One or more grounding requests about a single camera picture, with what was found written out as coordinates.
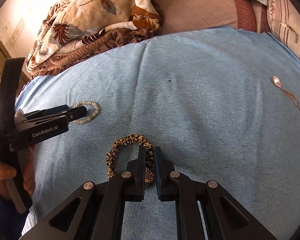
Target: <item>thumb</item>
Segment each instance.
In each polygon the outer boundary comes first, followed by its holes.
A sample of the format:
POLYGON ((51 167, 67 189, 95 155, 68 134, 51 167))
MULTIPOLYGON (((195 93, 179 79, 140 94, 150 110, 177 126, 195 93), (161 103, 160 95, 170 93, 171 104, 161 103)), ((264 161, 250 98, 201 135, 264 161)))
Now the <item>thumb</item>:
POLYGON ((11 166, 0 162, 0 181, 5 179, 13 179, 17 174, 17 171, 11 166))

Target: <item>silver screw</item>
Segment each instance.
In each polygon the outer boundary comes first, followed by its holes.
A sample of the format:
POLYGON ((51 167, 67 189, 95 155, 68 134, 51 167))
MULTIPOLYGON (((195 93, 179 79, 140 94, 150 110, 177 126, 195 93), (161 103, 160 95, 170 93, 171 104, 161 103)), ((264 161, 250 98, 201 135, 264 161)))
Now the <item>silver screw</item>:
POLYGON ((210 180, 210 181, 208 182, 208 186, 209 186, 209 187, 213 187, 213 188, 218 187, 218 182, 216 182, 216 181, 214 181, 214 180, 210 180))
POLYGON ((131 177, 131 172, 130 171, 124 171, 123 173, 121 173, 121 176, 124 178, 130 178, 131 177))
POLYGON ((83 184, 84 189, 92 189, 93 188, 93 183, 92 182, 86 182, 83 184))
POLYGON ((178 171, 172 171, 170 172, 170 176, 173 178, 177 178, 180 176, 180 173, 178 171))

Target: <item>human hand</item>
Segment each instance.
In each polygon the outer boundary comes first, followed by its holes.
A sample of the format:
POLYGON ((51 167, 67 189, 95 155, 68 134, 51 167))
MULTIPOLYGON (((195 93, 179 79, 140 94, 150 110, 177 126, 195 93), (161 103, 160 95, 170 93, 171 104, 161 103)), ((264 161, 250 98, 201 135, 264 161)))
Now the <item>human hand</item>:
MULTIPOLYGON (((13 179, 17 172, 11 166, 0 162, 0 195, 6 199, 11 199, 8 190, 5 186, 4 180, 13 179)), ((28 163, 23 170, 23 187, 24 189, 32 195, 35 189, 34 181, 34 167, 33 167, 33 154, 31 151, 28 153, 28 163)))

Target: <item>leopard print scrunchie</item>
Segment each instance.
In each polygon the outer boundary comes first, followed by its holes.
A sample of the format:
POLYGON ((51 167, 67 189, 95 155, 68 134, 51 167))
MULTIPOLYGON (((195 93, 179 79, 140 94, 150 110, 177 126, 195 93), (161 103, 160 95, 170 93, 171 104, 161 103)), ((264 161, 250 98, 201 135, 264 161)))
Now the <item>leopard print scrunchie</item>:
POLYGON ((144 135, 131 134, 127 137, 120 137, 112 144, 110 152, 106 153, 107 159, 106 164, 108 166, 108 178, 111 179, 116 175, 115 172, 115 158, 120 151, 122 145, 131 143, 138 143, 139 145, 146 148, 146 177, 145 182, 150 183, 154 180, 154 159, 153 159, 153 147, 144 135))

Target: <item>brown ruffled trim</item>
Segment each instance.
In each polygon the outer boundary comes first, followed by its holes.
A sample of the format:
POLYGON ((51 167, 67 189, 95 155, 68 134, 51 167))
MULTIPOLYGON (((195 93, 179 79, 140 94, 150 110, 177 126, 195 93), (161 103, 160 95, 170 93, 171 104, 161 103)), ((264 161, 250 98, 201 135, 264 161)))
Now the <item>brown ruffled trim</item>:
POLYGON ((137 43, 143 40, 153 38, 153 31, 140 28, 130 30, 127 28, 114 29, 107 32, 97 40, 77 49, 68 56, 54 56, 42 62, 31 71, 32 77, 51 75, 56 76, 67 68, 85 61, 86 59, 105 52, 107 50, 122 47, 128 43, 137 43))

